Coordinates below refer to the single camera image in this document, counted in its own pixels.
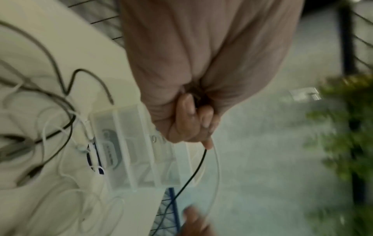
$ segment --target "clear plastic box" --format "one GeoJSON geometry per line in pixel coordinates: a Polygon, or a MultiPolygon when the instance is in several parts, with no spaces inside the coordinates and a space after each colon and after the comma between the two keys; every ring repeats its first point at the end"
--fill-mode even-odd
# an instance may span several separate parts
{"type": "Polygon", "coordinates": [[[193,173],[195,145],[168,142],[143,105],[95,112],[90,117],[98,153],[114,191],[177,187],[193,173]]]}

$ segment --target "transparent container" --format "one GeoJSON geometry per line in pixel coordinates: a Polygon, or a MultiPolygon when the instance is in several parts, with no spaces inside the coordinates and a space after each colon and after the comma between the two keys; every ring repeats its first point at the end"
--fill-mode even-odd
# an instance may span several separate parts
{"type": "Polygon", "coordinates": [[[168,142],[143,105],[95,112],[90,120],[113,191],[180,186],[195,169],[193,157],[202,155],[196,145],[168,142]]]}

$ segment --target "concrete floor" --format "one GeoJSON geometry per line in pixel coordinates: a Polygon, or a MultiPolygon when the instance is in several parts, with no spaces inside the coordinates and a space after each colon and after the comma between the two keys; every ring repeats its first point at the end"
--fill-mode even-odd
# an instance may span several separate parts
{"type": "MultiPolygon", "coordinates": [[[[222,165],[221,191],[211,217],[218,235],[313,235],[305,213],[351,203],[350,184],[323,167],[323,151],[302,147],[309,135],[332,129],[304,118],[325,102],[284,99],[288,90],[315,86],[319,79],[339,74],[335,13],[325,10],[303,18],[277,77],[230,110],[214,134],[222,165]]],[[[199,186],[178,199],[180,211],[189,204],[206,211],[216,184],[212,151],[206,163],[199,186]]]]}

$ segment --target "white table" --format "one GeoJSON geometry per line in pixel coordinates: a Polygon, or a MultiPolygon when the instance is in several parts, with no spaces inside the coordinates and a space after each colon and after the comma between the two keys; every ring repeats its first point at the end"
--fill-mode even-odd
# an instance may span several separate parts
{"type": "MultiPolygon", "coordinates": [[[[117,106],[139,103],[139,91],[132,77],[125,51],[59,2],[55,0],[0,0],[0,20],[26,30],[41,41],[57,59],[66,84],[74,69],[85,68],[107,83],[117,106]]],[[[3,28],[0,28],[0,35],[0,58],[7,59],[27,75],[49,76],[49,78],[35,81],[43,87],[59,91],[55,78],[50,78],[53,76],[50,63],[36,47],[31,46],[19,35],[3,28]]],[[[78,77],[71,98],[83,116],[88,116],[92,110],[100,110],[109,106],[106,97],[102,96],[101,87],[84,74],[78,77]]],[[[24,108],[29,102],[32,107],[30,112],[35,112],[45,106],[41,98],[39,98],[40,102],[35,102],[35,99],[38,98],[20,98],[14,101],[14,105],[24,108]]],[[[0,133],[14,131],[13,124],[6,119],[2,118],[0,122],[0,133]]],[[[26,130],[30,132],[33,130],[30,121],[23,119],[22,122],[26,130]]],[[[84,141],[81,133],[81,129],[76,128],[74,137],[84,141]]],[[[58,146],[61,144],[60,140],[61,138],[57,137],[48,144],[58,146]]],[[[40,162],[41,156],[39,145],[34,158],[27,162],[27,165],[20,165],[19,168],[13,169],[1,167],[0,182],[13,181],[30,163],[40,162]]],[[[55,169],[55,163],[49,165],[48,169],[55,169]]],[[[22,189],[0,191],[1,235],[3,231],[17,224],[17,221],[30,210],[31,206],[28,202],[40,194],[40,191],[37,191],[38,187],[50,182],[45,176],[41,176],[40,179],[43,180],[22,189]]],[[[94,186],[100,181],[88,178],[88,182],[94,186]]],[[[136,193],[125,194],[125,213],[113,235],[148,235],[163,194],[163,189],[139,190],[136,193]]]]}

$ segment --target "fingernail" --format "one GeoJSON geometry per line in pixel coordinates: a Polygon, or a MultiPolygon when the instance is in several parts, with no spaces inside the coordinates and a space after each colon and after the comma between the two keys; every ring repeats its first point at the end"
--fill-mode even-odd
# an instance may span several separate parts
{"type": "Polygon", "coordinates": [[[184,102],[185,110],[189,115],[195,114],[195,105],[193,101],[193,96],[191,94],[188,94],[187,98],[184,102]]]}
{"type": "Polygon", "coordinates": [[[218,127],[218,125],[219,125],[219,123],[211,124],[209,132],[213,133],[216,130],[216,128],[218,127]]]}
{"type": "Polygon", "coordinates": [[[211,123],[211,119],[213,118],[213,113],[211,114],[207,114],[206,116],[202,117],[202,127],[204,128],[209,128],[210,127],[210,123],[211,123]]]}

